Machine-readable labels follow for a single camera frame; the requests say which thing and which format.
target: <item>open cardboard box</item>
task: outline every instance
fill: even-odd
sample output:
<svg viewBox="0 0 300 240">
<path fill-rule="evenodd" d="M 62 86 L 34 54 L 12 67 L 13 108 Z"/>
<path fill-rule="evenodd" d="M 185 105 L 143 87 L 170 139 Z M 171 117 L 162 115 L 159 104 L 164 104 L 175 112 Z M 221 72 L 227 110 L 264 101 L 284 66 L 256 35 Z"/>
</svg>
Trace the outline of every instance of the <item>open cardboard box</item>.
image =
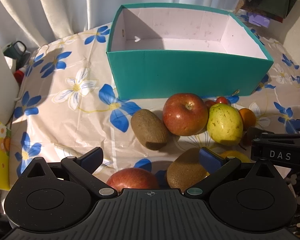
<svg viewBox="0 0 300 240">
<path fill-rule="evenodd" d="M 107 56 L 120 99 L 250 95 L 273 59 L 232 13 L 196 5 L 122 5 Z"/>
</svg>

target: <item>brown kiwi fruit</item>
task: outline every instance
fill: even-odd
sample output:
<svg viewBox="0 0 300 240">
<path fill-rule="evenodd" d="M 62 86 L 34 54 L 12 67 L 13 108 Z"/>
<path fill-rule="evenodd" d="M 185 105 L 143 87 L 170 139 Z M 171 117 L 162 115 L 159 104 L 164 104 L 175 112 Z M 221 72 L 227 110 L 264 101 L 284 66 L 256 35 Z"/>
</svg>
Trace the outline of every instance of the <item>brown kiwi fruit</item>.
<svg viewBox="0 0 300 240">
<path fill-rule="evenodd" d="M 151 111 L 140 109 L 131 117 L 131 128 L 139 142 L 150 150 L 159 150 L 168 142 L 169 132 Z"/>
<path fill-rule="evenodd" d="M 198 183 L 207 175 L 207 171 L 199 163 L 199 148 L 191 148 L 181 154 L 167 170 L 167 181 L 171 188 L 187 188 Z"/>
</svg>

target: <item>white flower print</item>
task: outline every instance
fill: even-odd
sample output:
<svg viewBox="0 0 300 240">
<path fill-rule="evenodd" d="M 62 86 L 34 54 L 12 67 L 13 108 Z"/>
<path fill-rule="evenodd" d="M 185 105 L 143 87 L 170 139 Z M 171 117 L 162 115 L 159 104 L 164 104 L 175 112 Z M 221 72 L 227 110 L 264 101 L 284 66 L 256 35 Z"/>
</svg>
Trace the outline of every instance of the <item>white flower print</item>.
<svg viewBox="0 0 300 240">
<path fill-rule="evenodd" d="M 2 123 L 0 124 L 0 138 L 5 138 L 7 134 L 7 128 Z"/>
<path fill-rule="evenodd" d="M 292 78 L 291 76 L 284 71 L 284 69 L 279 65 L 279 63 L 276 63 L 273 67 L 273 69 L 277 72 L 277 76 L 270 76 L 272 78 L 275 78 L 275 80 L 279 83 L 279 84 L 285 84 L 285 83 L 289 83 L 292 85 Z"/>
<path fill-rule="evenodd" d="M 266 41 L 268 41 L 269 43 L 269 47 L 274 47 L 276 48 L 278 51 L 280 51 L 281 53 L 285 53 L 284 48 L 282 47 L 281 43 L 273 38 L 270 38 L 269 40 L 264 38 Z"/>
<path fill-rule="evenodd" d="M 66 83 L 72 88 L 60 91 L 52 101 L 55 103 L 63 103 L 68 100 L 68 106 L 72 110 L 77 110 L 81 101 L 81 97 L 88 95 L 96 88 L 98 80 L 87 79 L 90 74 L 90 68 L 83 67 L 75 78 L 67 78 Z"/>
<path fill-rule="evenodd" d="M 270 118 L 262 116 L 261 111 L 259 106 L 257 105 L 256 102 L 253 102 L 250 106 L 249 109 L 254 112 L 257 118 L 257 123 L 256 126 L 260 128 L 268 127 L 270 125 Z"/>
</svg>

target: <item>small orange citrus fruit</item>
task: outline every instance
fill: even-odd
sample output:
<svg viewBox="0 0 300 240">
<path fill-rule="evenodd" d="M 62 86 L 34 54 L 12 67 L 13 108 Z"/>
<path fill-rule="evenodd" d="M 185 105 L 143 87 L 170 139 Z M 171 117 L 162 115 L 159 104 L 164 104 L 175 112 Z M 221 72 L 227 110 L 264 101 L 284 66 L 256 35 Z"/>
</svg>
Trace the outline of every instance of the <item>small orange citrus fruit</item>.
<svg viewBox="0 0 300 240">
<path fill-rule="evenodd" d="M 239 114 L 243 122 L 243 130 L 246 131 L 249 127 L 255 126 L 257 122 L 256 115 L 248 108 L 242 108 L 239 110 Z"/>
</svg>

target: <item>floral tablecloth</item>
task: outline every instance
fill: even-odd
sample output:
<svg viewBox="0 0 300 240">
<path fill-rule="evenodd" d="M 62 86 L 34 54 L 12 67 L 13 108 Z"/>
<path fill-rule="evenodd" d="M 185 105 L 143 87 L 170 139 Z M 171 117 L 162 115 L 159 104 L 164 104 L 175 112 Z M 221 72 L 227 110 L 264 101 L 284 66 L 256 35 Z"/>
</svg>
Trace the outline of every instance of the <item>floral tablecloth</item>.
<svg viewBox="0 0 300 240">
<path fill-rule="evenodd" d="M 166 99 L 118 99 L 105 53 L 110 27 L 108 24 L 63 38 L 34 53 L 14 111 L 11 185 L 35 156 L 59 162 L 97 146 L 104 151 L 104 161 L 94 175 L 103 181 L 120 169 L 135 166 L 151 171 L 164 183 L 170 163 L 192 147 L 207 146 L 218 153 L 232 148 L 250 155 L 249 148 L 245 151 L 215 143 L 207 132 L 171 136 L 159 151 L 144 148 L 131 129 L 130 118 L 141 108 L 161 117 Z M 255 27 L 252 32 L 270 52 L 274 64 L 251 96 L 228 100 L 237 109 L 251 109 L 258 127 L 296 133 L 293 123 L 300 119 L 300 66 L 276 40 L 259 36 Z M 217 77 L 210 78 L 218 82 Z M 280 171 L 284 176 L 289 170 Z"/>
</svg>

